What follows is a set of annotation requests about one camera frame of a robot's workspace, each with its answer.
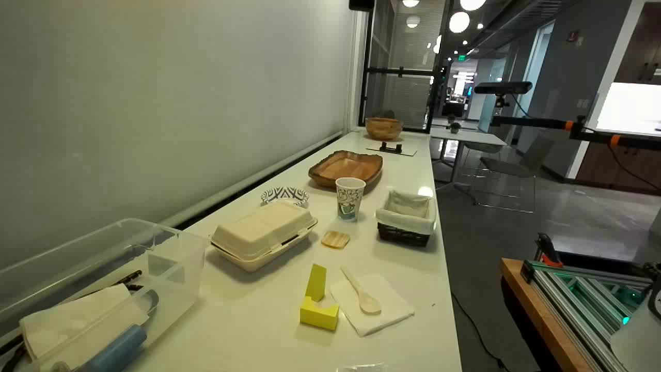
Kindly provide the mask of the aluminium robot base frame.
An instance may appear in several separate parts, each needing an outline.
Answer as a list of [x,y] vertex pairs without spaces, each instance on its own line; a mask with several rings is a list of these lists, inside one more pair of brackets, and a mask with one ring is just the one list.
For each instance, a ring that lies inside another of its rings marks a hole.
[[535,238],[535,256],[523,262],[525,279],[540,287],[600,372],[661,372],[657,265],[574,266],[547,233]]

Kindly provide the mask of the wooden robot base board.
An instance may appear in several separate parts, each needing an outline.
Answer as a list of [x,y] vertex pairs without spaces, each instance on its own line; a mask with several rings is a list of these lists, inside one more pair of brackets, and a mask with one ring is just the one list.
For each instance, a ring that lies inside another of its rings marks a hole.
[[525,279],[525,262],[500,261],[504,304],[540,372],[600,372],[574,328],[564,320],[540,287]]

